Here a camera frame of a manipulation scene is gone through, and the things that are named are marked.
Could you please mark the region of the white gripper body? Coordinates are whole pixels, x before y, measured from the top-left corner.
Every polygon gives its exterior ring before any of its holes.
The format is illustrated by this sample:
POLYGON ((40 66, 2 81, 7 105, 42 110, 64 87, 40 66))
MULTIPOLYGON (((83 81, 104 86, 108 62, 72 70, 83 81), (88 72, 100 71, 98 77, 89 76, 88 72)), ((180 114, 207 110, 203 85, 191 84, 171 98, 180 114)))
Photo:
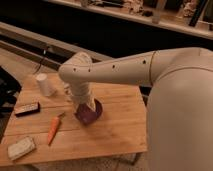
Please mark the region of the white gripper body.
POLYGON ((63 83, 63 88, 67 100, 73 103, 75 110, 81 104, 86 104, 91 110, 96 109, 95 99, 89 83, 63 83))

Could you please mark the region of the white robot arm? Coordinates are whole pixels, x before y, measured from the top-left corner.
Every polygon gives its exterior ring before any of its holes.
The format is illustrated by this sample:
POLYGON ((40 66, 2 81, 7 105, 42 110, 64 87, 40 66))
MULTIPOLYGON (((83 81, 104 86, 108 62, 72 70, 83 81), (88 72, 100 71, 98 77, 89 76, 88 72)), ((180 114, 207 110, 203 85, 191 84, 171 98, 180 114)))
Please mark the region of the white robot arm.
POLYGON ((150 171, 213 171, 212 50, 155 50, 98 63, 78 52, 60 66, 59 76, 77 103, 89 101, 91 82, 149 87, 150 171))

